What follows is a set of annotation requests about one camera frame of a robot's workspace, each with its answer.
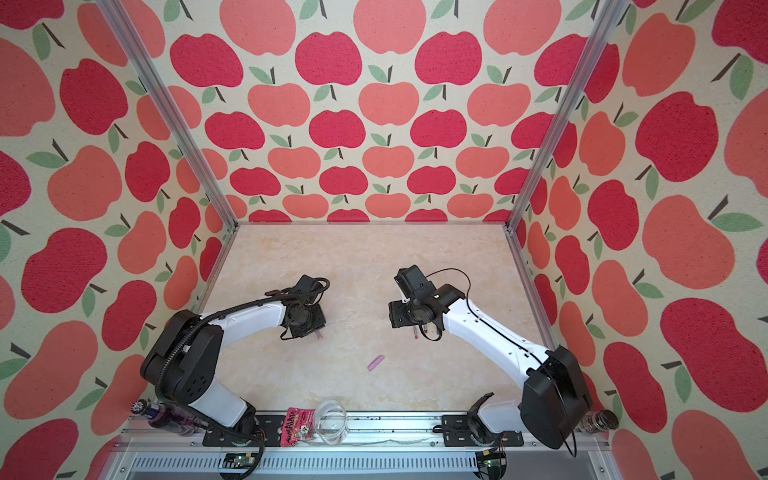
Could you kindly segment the clear glass bowl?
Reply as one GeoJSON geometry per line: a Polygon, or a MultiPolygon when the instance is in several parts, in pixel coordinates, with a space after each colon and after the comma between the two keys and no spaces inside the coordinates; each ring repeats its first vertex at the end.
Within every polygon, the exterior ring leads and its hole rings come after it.
{"type": "Polygon", "coordinates": [[[348,434],[347,412],[335,399],[327,399],[315,409],[314,435],[326,445],[340,444],[348,434]]]}

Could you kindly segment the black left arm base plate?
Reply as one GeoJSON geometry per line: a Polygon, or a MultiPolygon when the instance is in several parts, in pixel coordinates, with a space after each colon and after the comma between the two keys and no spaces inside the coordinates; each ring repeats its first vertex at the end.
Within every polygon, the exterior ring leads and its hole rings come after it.
{"type": "Polygon", "coordinates": [[[284,419],[284,412],[247,414],[246,420],[234,427],[236,433],[218,427],[207,430],[202,445],[220,448],[257,448],[258,443],[255,438],[259,438],[266,447],[279,447],[284,419]]]}

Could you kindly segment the aluminium right rear frame post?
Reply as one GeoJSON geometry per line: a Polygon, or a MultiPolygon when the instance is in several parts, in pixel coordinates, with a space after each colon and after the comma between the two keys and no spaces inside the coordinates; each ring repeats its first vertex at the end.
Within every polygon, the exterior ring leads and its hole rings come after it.
{"type": "Polygon", "coordinates": [[[558,103],[553,120],[543,139],[542,146],[534,155],[521,193],[516,197],[512,213],[504,226],[504,233],[511,237],[526,207],[542,178],[547,163],[552,159],[555,147],[559,144],[572,112],[578,102],[586,98],[585,88],[597,68],[600,57],[611,38],[622,12],[629,6],[627,0],[602,1],[604,8],[597,15],[591,34],[587,37],[584,50],[576,64],[573,75],[567,84],[562,99],[558,103]]]}

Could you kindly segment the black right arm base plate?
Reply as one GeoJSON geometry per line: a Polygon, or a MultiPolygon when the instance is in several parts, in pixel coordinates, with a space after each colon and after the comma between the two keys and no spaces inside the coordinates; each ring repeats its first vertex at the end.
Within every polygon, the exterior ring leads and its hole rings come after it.
{"type": "Polygon", "coordinates": [[[525,442],[521,432],[491,432],[476,415],[443,415],[432,431],[441,434],[446,447],[522,447],[525,442]]]}

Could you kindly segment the aluminium frame post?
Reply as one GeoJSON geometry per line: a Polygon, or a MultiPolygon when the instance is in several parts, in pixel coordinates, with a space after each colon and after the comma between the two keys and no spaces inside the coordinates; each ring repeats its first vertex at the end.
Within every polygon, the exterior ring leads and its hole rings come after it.
{"type": "Polygon", "coordinates": [[[205,156],[194,140],[180,108],[154,66],[153,59],[131,22],[127,10],[121,1],[97,1],[96,4],[131,61],[137,76],[144,82],[177,146],[185,154],[191,169],[221,218],[225,230],[231,234],[236,233],[239,224],[234,216],[234,211],[219,187],[205,156]]]}
{"type": "Polygon", "coordinates": [[[587,37],[584,50],[576,64],[573,75],[567,84],[562,99],[558,103],[553,120],[543,139],[542,146],[534,155],[521,193],[516,197],[512,213],[504,226],[504,233],[511,237],[526,207],[542,178],[547,163],[552,159],[555,147],[559,144],[572,112],[578,102],[586,98],[585,88],[597,68],[600,57],[611,38],[622,12],[629,6],[627,0],[602,1],[604,8],[597,15],[591,34],[587,37]]]}

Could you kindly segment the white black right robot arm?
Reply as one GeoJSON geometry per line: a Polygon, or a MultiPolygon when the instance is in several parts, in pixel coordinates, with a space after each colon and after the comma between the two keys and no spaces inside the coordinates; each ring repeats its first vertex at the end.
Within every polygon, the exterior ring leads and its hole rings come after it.
{"type": "Polygon", "coordinates": [[[467,411],[466,429],[480,445],[507,431],[525,430],[546,447],[567,444],[592,409],[576,356],[563,346],[538,345],[482,312],[450,284],[437,288],[418,266],[401,268],[394,277],[401,298],[389,303],[393,328],[433,324],[437,333],[461,338],[500,367],[521,389],[522,399],[491,403],[490,393],[467,411]]]}

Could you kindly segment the aluminium left rear frame post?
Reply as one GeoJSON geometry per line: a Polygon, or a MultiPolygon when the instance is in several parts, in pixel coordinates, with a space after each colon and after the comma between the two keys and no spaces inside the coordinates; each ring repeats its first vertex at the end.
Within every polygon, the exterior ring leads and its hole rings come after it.
{"type": "Polygon", "coordinates": [[[239,224],[234,216],[234,211],[219,187],[205,156],[194,140],[180,108],[154,66],[153,59],[131,22],[127,10],[121,1],[97,1],[96,4],[131,61],[137,76],[144,82],[177,146],[185,154],[191,169],[221,218],[225,230],[231,234],[236,233],[239,224]]]}

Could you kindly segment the pink pen cap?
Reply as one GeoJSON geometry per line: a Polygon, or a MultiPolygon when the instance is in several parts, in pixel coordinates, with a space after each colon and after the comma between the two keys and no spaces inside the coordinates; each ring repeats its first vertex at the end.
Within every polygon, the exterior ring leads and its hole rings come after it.
{"type": "Polygon", "coordinates": [[[371,362],[370,362],[370,363],[367,365],[367,370],[368,370],[369,372],[373,371],[373,370],[374,370],[374,369],[375,369],[375,368],[376,368],[378,365],[380,365],[380,364],[383,362],[383,360],[384,360],[384,359],[385,359],[385,356],[384,356],[384,355],[378,355],[377,357],[375,357],[375,358],[374,358],[374,359],[373,359],[373,360],[372,360],[372,361],[371,361],[371,362]]]}

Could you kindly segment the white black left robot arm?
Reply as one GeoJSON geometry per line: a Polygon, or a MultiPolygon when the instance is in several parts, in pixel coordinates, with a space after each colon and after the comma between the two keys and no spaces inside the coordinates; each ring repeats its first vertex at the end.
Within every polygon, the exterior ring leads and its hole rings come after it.
{"type": "Polygon", "coordinates": [[[216,378],[220,353],[264,330],[280,328],[280,339],[291,341],[324,328],[320,301],[329,287],[324,277],[303,275],[292,287],[211,314],[180,310],[145,357],[140,375],[161,402],[211,427],[251,438],[258,432],[255,409],[216,378]]]}

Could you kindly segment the pink snack packet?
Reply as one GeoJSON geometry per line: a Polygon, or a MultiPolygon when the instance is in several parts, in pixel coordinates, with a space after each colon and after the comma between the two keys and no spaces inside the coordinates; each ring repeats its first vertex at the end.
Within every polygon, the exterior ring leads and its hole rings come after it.
{"type": "Polygon", "coordinates": [[[292,447],[313,438],[315,411],[291,407],[287,410],[280,433],[280,446],[292,447]]]}

